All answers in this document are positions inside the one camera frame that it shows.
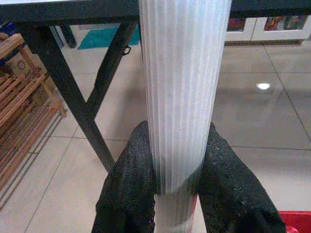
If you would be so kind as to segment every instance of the table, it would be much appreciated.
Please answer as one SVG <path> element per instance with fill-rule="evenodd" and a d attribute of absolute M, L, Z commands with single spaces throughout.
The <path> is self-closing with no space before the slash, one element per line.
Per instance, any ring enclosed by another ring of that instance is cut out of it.
<path fill-rule="evenodd" d="M 94 121 L 118 65 L 139 24 L 138 0 L 0 0 L 0 17 L 17 24 L 26 43 L 53 78 L 107 171 L 114 160 Z M 233 0 L 231 17 L 311 15 L 309 0 Z M 49 26 L 121 23 L 85 102 Z"/>

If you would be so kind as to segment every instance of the ribbed plastic tube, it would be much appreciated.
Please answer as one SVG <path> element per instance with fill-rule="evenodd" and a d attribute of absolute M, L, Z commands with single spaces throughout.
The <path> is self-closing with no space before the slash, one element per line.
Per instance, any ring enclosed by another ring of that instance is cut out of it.
<path fill-rule="evenodd" d="M 190 232 L 231 0 L 139 0 L 159 233 Z"/>

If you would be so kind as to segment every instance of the cabinet door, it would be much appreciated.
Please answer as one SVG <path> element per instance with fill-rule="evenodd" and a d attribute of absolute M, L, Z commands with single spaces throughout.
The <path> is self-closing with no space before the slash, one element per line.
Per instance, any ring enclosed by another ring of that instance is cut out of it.
<path fill-rule="evenodd" d="M 251 40 L 256 18 L 230 18 L 226 41 Z"/>
<path fill-rule="evenodd" d="M 300 40 L 311 33 L 310 16 L 258 18 L 252 40 Z"/>

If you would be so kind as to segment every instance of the teal mat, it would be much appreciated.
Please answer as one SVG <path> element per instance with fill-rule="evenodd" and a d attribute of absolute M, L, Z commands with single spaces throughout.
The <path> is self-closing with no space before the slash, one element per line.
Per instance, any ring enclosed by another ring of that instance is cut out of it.
<path fill-rule="evenodd" d="M 85 49 L 109 47 L 112 38 L 116 34 L 117 30 L 118 30 L 117 27 L 91 30 L 83 39 L 78 49 L 85 50 Z M 140 41 L 139 30 L 138 27 L 136 27 L 129 45 L 138 45 L 139 41 Z"/>

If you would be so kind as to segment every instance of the dark tabletop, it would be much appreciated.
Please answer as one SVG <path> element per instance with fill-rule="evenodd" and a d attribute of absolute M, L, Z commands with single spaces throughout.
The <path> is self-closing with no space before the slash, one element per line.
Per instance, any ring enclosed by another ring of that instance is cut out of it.
<path fill-rule="evenodd" d="M 138 21 L 138 0 L 71 0 L 1 5 L 0 18 L 40 24 Z M 311 15 L 311 0 L 233 0 L 231 17 Z"/>

